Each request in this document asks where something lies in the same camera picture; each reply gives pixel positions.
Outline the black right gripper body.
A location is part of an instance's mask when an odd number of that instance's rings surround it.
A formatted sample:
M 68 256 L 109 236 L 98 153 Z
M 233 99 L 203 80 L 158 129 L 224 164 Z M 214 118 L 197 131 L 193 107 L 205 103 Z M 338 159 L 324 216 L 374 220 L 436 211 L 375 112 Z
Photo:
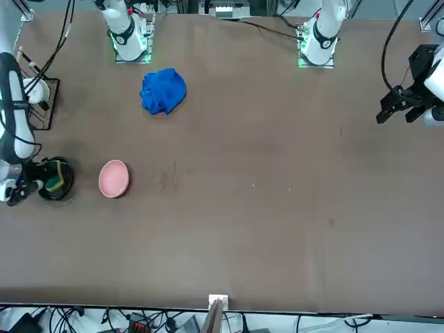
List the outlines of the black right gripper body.
M 36 182 L 43 186 L 47 179 L 47 159 L 30 160 L 22 167 L 21 184 L 23 186 Z

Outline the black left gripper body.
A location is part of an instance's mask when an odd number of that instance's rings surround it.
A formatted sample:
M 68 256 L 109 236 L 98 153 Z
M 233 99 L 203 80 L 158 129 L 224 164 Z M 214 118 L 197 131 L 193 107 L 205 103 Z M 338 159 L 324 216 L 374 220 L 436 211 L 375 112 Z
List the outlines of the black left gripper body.
M 424 85 L 411 85 L 406 89 L 397 85 L 394 90 L 398 93 L 396 108 L 432 107 L 432 93 Z

